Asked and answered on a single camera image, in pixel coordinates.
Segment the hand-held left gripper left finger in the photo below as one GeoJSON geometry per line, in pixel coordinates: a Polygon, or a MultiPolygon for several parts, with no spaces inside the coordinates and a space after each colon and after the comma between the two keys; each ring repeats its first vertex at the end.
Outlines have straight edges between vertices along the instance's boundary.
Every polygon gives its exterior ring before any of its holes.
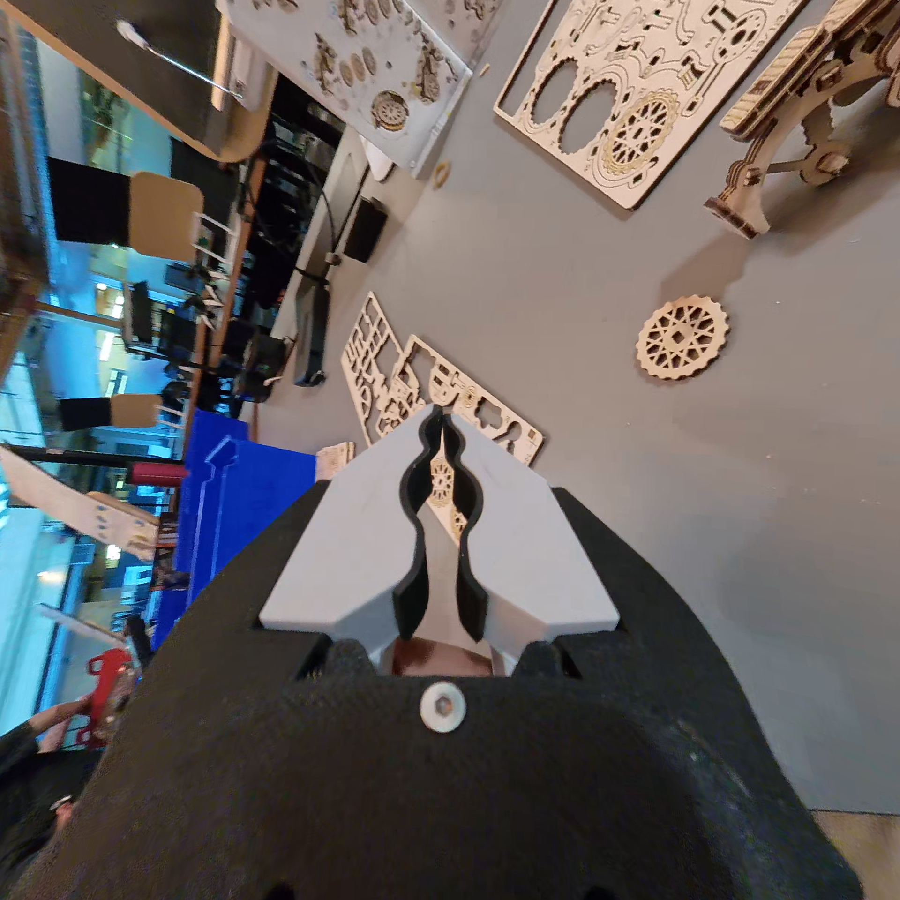
{"type": "Polygon", "coordinates": [[[264,628],[355,640],[376,667],[413,635],[429,596],[419,511],[443,420],[426,406],[324,484],[261,609],[264,628]]]}

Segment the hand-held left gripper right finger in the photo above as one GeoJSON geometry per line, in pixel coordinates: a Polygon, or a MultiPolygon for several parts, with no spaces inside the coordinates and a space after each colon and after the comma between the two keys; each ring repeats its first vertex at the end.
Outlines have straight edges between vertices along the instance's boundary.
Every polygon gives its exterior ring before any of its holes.
{"type": "Polygon", "coordinates": [[[493,671],[511,673],[528,645],[616,630],[620,613],[551,485],[460,416],[443,428],[466,521],[459,618],[493,671]]]}

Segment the wooden gear wheel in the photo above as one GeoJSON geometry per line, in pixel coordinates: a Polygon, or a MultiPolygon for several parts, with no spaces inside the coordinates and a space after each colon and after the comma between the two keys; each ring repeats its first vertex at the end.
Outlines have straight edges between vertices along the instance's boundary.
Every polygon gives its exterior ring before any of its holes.
{"type": "Polygon", "coordinates": [[[719,302],[709,296],[682,296],[663,304],[644,323],[636,360],[648,376],[660,380],[694,377],[719,356],[729,332],[719,302]]]}

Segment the grey desk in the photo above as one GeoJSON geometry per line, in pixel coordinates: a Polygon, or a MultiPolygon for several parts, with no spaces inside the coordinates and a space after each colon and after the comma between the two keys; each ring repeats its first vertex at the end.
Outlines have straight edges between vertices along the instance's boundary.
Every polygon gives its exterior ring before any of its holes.
{"type": "Polygon", "coordinates": [[[394,171],[370,264],[333,274],[328,376],[278,382],[262,441],[365,447],[340,356],[373,292],[546,436],[535,469],[687,600],[742,681],[804,803],[898,812],[898,111],[879,90],[835,120],[828,185],[766,185],[748,241],[703,207],[741,156],[713,120],[633,212],[492,111],[546,2],[510,2],[486,75],[437,152],[445,185],[394,171]],[[726,346],[684,380],[636,341],[682,296],[726,311],[726,346]]]}

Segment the blue plastic bin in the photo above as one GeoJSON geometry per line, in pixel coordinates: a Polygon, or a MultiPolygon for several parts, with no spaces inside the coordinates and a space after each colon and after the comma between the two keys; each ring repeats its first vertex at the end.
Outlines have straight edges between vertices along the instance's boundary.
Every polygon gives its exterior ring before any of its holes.
{"type": "Polygon", "coordinates": [[[248,424],[197,411],[184,454],[172,554],[162,573],[151,647],[157,650],[213,578],[316,479],[316,457],[249,439],[248,424]]]}

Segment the red cylinder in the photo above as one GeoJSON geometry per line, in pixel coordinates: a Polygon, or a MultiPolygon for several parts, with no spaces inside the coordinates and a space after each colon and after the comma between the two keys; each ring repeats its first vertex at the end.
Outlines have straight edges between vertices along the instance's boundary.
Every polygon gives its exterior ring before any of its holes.
{"type": "Polygon", "coordinates": [[[127,481],[138,487],[179,489],[189,472],[170,460],[146,459],[129,465],[127,481]]]}

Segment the black rectangular device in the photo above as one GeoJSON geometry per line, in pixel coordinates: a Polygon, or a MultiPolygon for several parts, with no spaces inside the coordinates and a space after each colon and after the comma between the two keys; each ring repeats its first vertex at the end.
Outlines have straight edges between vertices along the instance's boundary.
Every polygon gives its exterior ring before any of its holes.
{"type": "Polygon", "coordinates": [[[311,388],[326,379],[325,345],[330,319],[331,290],[326,276],[301,277],[295,296],[295,365],[293,383],[311,388]]]}

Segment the wooden back chair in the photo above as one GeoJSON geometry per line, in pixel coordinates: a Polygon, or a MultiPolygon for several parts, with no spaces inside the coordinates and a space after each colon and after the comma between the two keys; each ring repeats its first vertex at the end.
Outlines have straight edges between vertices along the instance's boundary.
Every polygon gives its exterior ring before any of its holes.
{"type": "Polygon", "coordinates": [[[111,397],[60,399],[58,411],[62,430],[74,432],[93,428],[153,428],[162,407],[159,394],[115,394],[111,397]]]}
{"type": "Polygon", "coordinates": [[[126,247],[192,263],[204,197],[192,184],[150,172],[121,174],[47,157],[57,238],[126,247]]]}

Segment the red toy object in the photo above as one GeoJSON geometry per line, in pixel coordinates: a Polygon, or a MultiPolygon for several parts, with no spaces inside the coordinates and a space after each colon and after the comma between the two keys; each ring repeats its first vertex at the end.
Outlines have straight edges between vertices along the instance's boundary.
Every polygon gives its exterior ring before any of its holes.
{"type": "Polygon", "coordinates": [[[75,734],[75,745],[92,750],[106,747],[114,737],[141,670],[128,648],[112,648],[90,659],[85,671],[96,679],[96,685],[87,725],[75,734]]]}

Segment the pale plank with holes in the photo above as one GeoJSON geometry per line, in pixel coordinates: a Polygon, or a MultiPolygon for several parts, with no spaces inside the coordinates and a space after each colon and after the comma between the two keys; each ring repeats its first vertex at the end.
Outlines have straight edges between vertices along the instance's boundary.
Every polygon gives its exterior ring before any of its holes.
{"type": "Polygon", "coordinates": [[[3,475],[13,495],[79,534],[117,546],[143,564],[155,559],[159,519],[100,491],[81,493],[2,445],[3,475]]]}

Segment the black power adapter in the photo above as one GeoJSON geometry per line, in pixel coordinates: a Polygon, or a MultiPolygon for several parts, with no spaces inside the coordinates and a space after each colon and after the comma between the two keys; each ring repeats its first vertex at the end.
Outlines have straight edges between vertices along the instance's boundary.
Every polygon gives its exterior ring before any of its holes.
{"type": "Polygon", "coordinates": [[[345,257],[369,264],[388,219],[388,208],[381,201],[377,198],[361,198],[345,238],[345,257]]]}

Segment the large wooden puzzle sheet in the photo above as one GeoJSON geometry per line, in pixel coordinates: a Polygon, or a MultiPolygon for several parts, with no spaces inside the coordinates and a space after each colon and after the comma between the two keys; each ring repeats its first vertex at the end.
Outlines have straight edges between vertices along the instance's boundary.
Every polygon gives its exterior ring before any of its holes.
{"type": "Polygon", "coordinates": [[[705,127],[803,1],[574,1],[537,58],[522,102],[502,110],[556,6],[546,6],[493,111],[624,210],[634,210],[705,127]],[[563,135],[589,96],[615,90],[579,149],[563,135]]]}

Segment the printed instruction booklet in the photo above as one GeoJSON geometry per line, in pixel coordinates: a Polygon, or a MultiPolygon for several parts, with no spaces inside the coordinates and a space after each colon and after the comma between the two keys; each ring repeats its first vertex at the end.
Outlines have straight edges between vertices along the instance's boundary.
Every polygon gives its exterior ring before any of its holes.
{"type": "Polygon", "coordinates": [[[418,177],[462,99],[501,1],[227,1],[279,74],[418,177]]]}

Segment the silver metal tool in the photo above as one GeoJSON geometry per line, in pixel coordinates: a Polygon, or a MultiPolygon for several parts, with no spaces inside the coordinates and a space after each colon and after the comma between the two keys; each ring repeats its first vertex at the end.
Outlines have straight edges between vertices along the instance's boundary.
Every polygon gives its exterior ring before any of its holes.
{"type": "Polygon", "coordinates": [[[219,83],[219,81],[216,80],[215,77],[210,77],[206,74],[203,74],[187,66],[180,60],[177,60],[157,49],[132,22],[119,18],[116,20],[116,30],[123,39],[126,39],[129,42],[133,43],[141,50],[151,53],[152,55],[163,60],[163,62],[166,62],[177,70],[201,81],[203,84],[208,84],[211,88],[218,90],[224,95],[231,96],[232,98],[239,101],[242,101],[244,99],[242,93],[231,89],[225,84],[219,83]]]}

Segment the dark top table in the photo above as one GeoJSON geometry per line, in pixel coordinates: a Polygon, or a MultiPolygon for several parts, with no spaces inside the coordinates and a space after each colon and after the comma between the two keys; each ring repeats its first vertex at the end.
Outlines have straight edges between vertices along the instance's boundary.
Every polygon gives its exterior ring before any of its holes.
{"type": "Polygon", "coordinates": [[[13,1],[2,11],[174,137],[220,163],[250,158],[264,141],[277,75],[265,72],[253,111],[164,61],[213,77],[222,17],[212,1],[13,1]]]}

